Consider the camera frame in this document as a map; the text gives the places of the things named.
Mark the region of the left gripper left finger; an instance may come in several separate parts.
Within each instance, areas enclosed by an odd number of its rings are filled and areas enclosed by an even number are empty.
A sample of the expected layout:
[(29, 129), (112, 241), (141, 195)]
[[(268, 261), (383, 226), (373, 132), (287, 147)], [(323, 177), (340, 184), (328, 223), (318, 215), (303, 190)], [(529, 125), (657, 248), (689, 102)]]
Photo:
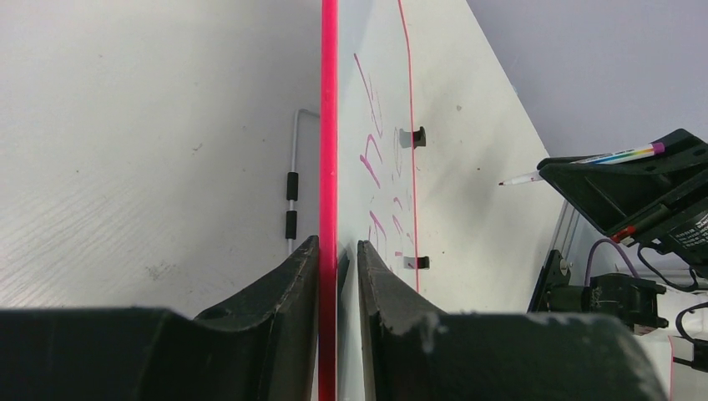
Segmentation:
[(307, 400), (319, 241), (194, 318), (165, 308), (5, 309), (4, 400)]

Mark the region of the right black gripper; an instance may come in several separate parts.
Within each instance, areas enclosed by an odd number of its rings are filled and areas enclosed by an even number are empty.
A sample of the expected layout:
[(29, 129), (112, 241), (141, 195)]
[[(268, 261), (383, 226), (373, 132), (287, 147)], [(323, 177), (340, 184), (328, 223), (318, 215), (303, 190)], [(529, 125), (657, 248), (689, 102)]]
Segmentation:
[(685, 129), (654, 143), (665, 151), (641, 160), (591, 165), (547, 158), (537, 169), (599, 232), (617, 236), (631, 226), (641, 246), (706, 272), (707, 143)]

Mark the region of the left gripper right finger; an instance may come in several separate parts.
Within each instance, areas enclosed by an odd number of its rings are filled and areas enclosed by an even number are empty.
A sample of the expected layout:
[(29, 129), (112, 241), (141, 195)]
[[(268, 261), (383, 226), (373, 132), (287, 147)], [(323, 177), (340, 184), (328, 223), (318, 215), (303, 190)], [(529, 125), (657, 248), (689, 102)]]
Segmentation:
[(664, 400), (613, 317), (446, 313), (357, 244), (366, 400)]

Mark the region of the pink-framed whiteboard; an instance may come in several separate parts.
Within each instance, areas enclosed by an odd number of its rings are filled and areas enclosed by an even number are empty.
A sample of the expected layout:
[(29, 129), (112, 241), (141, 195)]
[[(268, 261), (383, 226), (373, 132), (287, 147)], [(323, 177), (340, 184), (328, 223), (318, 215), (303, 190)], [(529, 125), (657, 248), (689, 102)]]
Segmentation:
[(321, 5), (320, 400), (361, 400), (357, 244), (418, 288), (412, 62), (400, 1)]

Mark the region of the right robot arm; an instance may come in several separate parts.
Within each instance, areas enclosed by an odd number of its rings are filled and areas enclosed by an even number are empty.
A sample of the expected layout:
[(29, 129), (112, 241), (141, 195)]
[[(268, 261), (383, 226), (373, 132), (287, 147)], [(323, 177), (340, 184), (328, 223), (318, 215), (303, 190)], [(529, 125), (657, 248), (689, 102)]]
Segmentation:
[(707, 369), (707, 145), (685, 129), (616, 155), (548, 158), (533, 180), (549, 183), (619, 252), (634, 248), (676, 255), (690, 284), (671, 282), (658, 270), (643, 278), (635, 267), (573, 285), (552, 251), (529, 304), (532, 312), (602, 313), (633, 334), (658, 333), (693, 348), (686, 365)]

